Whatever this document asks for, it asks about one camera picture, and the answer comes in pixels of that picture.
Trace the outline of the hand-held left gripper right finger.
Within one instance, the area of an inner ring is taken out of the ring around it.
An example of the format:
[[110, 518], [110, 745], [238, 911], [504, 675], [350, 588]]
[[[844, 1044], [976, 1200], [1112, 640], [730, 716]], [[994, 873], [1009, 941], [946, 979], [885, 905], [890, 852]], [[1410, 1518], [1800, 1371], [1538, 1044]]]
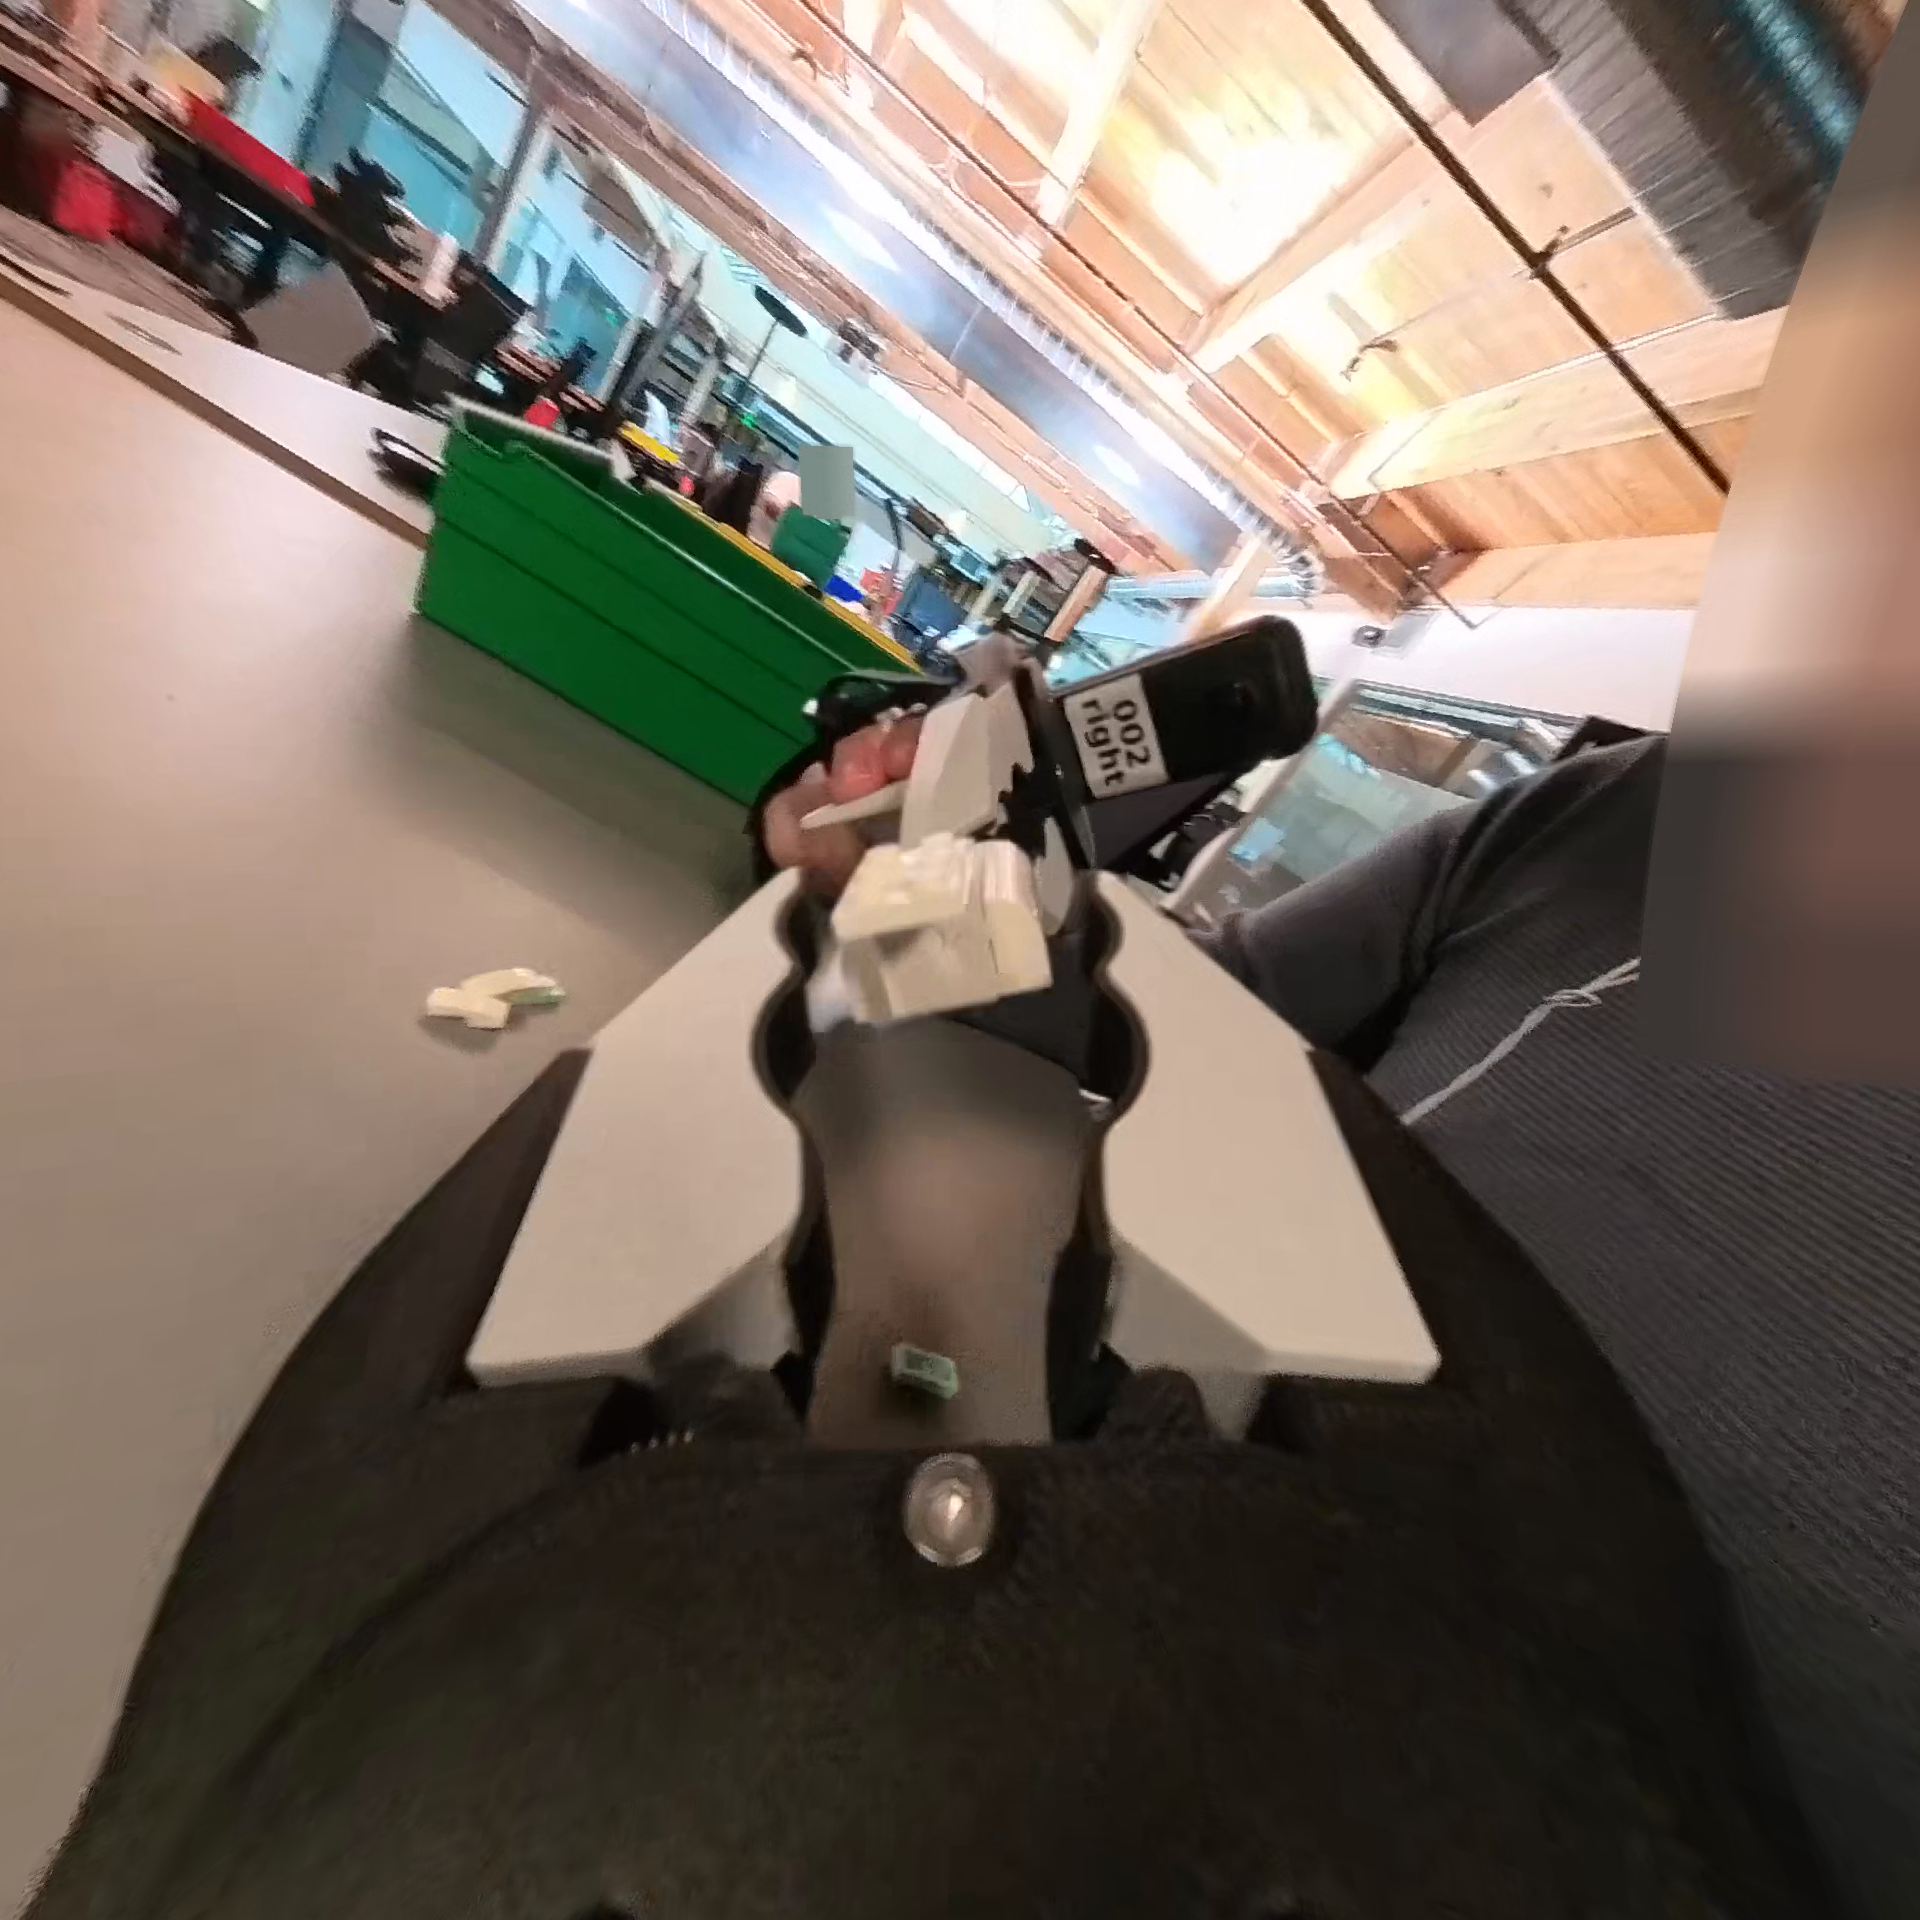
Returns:
[[1246, 1433], [1278, 1377], [1420, 1384], [1437, 1349], [1308, 1044], [1187, 929], [1097, 877], [1133, 1081], [1097, 1150], [1107, 1341]]

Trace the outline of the small cream lego assembly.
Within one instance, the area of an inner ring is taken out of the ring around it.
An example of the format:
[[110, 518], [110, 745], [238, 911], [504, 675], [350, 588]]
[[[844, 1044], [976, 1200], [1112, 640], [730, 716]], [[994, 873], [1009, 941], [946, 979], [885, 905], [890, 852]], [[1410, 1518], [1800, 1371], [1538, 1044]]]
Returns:
[[477, 1032], [506, 1030], [516, 1015], [563, 1006], [566, 990], [530, 967], [498, 967], [433, 990], [424, 1017], [456, 1021]]

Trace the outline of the person's right hand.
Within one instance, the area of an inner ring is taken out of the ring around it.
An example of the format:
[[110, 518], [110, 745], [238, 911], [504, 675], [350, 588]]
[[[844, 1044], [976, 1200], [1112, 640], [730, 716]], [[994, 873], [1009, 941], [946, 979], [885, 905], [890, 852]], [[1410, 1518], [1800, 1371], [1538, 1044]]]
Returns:
[[922, 712], [890, 710], [841, 739], [826, 761], [809, 764], [760, 815], [760, 849], [776, 871], [805, 873], [816, 892], [840, 893], [869, 852], [862, 822], [806, 825], [827, 807], [865, 800], [912, 772]]

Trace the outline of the white lego build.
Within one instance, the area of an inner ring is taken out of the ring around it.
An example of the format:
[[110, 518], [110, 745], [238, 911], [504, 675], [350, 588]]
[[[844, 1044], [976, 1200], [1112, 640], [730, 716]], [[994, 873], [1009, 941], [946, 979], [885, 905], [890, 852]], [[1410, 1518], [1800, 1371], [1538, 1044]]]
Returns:
[[816, 1032], [971, 1012], [1051, 988], [1033, 859], [1009, 838], [882, 843], [840, 893], [806, 980]]

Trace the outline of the green plastic bin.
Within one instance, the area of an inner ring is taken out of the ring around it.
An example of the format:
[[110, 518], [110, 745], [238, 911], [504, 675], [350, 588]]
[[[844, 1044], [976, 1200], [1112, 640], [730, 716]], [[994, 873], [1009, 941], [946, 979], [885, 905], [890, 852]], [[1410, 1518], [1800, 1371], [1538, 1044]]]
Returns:
[[416, 611], [712, 790], [753, 801], [840, 680], [907, 653], [610, 447], [459, 401]]

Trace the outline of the person's right forearm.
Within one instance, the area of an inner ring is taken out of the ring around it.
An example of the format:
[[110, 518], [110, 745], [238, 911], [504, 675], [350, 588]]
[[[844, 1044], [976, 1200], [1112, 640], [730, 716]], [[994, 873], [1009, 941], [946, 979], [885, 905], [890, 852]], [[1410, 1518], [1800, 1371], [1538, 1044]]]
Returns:
[[1640, 974], [1667, 735], [1562, 758], [1194, 932], [1313, 1046], [1420, 1104]]

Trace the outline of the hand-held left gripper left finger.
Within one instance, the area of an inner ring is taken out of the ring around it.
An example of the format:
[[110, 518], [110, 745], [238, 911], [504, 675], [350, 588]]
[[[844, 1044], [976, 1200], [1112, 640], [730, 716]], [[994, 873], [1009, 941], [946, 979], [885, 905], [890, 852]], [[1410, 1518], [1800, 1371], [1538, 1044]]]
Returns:
[[805, 1147], [763, 1046], [798, 901], [796, 873], [761, 885], [592, 1039], [470, 1335], [477, 1384], [771, 1371], [798, 1349]]

